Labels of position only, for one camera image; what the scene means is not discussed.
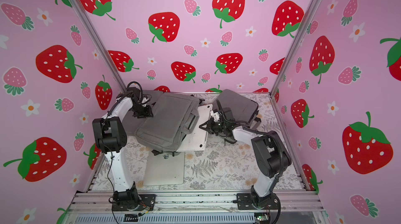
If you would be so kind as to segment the grey laptop sleeve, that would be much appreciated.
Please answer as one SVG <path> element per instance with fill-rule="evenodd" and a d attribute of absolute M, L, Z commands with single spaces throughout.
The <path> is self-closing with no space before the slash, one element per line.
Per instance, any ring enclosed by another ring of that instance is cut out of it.
<path fill-rule="evenodd" d="M 217 102 L 220 102 L 227 120 L 231 122 L 246 122 L 253 126 L 253 129 L 256 129 L 261 124 L 261 119 L 258 117 L 259 105 L 257 102 L 229 89 L 223 90 L 213 102 L 214 111 L 220 111 Z"/>

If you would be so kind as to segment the large grey backpack bag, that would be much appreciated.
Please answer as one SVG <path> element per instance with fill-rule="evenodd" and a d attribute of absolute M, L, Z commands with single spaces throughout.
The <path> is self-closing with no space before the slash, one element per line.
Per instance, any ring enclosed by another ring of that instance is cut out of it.
<path fill-rule="evenodd" d="M 154 151 L 176 152 L 184 138 L 191 134 L 199 119 L 201 100 L 194 96 L 164 93 L 147 118 L 136 130 L 137 141 Z"/>

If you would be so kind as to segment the silver apple laptop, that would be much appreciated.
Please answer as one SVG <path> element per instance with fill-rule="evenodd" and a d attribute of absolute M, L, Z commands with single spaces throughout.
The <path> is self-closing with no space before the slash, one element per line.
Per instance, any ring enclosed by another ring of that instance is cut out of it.
<path fill-rule="evenodd" d="M 185 153 L 150 152 L 144 174 L 144 186 L 176 185 L 184 182 Z"/>
<path fill-rule="evenodd" d="M 199 126 L 210 119 L 212 110 L 212 104 L 198 107 L 198 122 L 193 132 L 183 139 L 176 152 L 197 152 L 205 150 L 208 132 L 200 129 Z"/>

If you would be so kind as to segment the grey laptop bag with handles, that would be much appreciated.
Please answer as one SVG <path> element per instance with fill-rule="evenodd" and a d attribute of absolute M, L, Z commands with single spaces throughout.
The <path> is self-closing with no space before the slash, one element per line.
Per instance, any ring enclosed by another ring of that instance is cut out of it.
<path fill-rule="evenodd" d="M 139 105 L 139 99 L 134 99 L 135 103 L 133 108 L 127 112 L 122 120 L 127 135 L 134 136 L 135 132 L 146 118 L 151 118 L 153 116 L 153 107 L 162 94 L 163 92 L 157 90 L 145 90 L 143 95 L 144 105 Z"/>

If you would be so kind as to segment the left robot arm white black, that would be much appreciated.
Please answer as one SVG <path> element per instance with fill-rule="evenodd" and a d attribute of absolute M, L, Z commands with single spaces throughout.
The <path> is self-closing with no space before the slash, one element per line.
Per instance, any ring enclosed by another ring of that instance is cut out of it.
<path fill-rule="evenodd" d="M 122 120 L 130 111 L 138 119 L 153 117 L 152 108 L 148 104 L 150 100 L 151 97 L 144 95 L 140 83 L 130 82 L 111 109 L 103 117 L 93 120 L 96 146 L 109 162 L 114 178 L 111 203 L 118 209 L 125 207 L 134 210 L 144 206 L 125 162 L 127 134 Z"/>

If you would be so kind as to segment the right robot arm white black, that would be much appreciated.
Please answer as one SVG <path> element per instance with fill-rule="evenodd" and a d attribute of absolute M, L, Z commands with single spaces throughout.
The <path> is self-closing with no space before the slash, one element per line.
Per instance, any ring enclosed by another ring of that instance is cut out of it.
<path fill-rule="evenodd" d="M 237 201 L 243 202 L 242 208 L 267 209 L 278 206 L 279 199 L 274 193 L 274 188 L 284 171 L 292 164 L 283 141 L 275 131 L 257 130 L 259 118 L 255 118 L 256 124 L 252 127 L 249 122 L 229 119 L 231 115 L 228 108 L 214 110 L 211 112 L 211 118 L 199 128 L 220 136 L 227 142 L 231 138 L 233 142 L 243 142 L 252 146 L 260 172 L 257 181 L 251 186 L 250 193 L 237 195 Z"/>

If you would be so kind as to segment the floral table mat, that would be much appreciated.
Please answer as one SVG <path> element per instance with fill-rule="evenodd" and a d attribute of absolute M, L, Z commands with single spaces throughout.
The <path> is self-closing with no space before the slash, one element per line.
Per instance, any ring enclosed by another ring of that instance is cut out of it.
<path fill-rule="evenodd" d="M 263 132 L 276 131 L 286 145 L 269 95 L 241 95 L 259 104 L 258 117 L 261 118 L 262 123 L 258 130 Z M 225 144 L 222 138 L 209 135 L 204 151 L 185 153 L 182 184 L 144 186 L 148 156 L 154 155 L 149 147 L 139 144 L 133 136 L 128 137 L 125 148 L 127 165 L 138 190 L 249 190 L 257 181 L 259 174 L 252 145 L 243 142 Z M 293 164 L 287 168 L 276 184 L 276 190 L 305 189 Z M 109 164 L 104 161 L 93 179 L 90 190 L 112 190 L 112 184 L 107 178 L 108 170 Z"/>

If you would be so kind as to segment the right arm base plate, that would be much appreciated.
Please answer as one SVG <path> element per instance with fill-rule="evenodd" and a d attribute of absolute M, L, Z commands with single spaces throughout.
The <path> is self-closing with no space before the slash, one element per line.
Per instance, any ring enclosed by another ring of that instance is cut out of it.
<path fill-rule="evenodd" d="M 275 193 L 259 197 L 256 193 L 238 193 L 236 200 L 239 210 L 279 210 L 281 203 Z"/>

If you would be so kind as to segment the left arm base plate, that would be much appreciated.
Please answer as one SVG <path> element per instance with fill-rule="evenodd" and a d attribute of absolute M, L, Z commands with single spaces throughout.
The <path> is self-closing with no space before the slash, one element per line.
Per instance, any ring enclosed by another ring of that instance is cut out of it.
<path fill-rule="evenodd" d="M 113 211 L 153 211 L 156 195 L 155 194 L 140 194 L 139 200 L 130 201 L 113 201 Z"/>

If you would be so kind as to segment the aluminium front rail frame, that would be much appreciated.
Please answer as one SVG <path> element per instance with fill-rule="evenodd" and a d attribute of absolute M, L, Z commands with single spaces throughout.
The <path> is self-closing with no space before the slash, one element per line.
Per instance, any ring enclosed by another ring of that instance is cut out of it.
<path fill-rule="evenodd" d="M 141 191 L 145 204 L 131 210 L 111 204 L 110 191 L 77 193 L 64 224 L 329 224 L 312 191 L 278 190 L 264 208 L 246 190 Z"/>

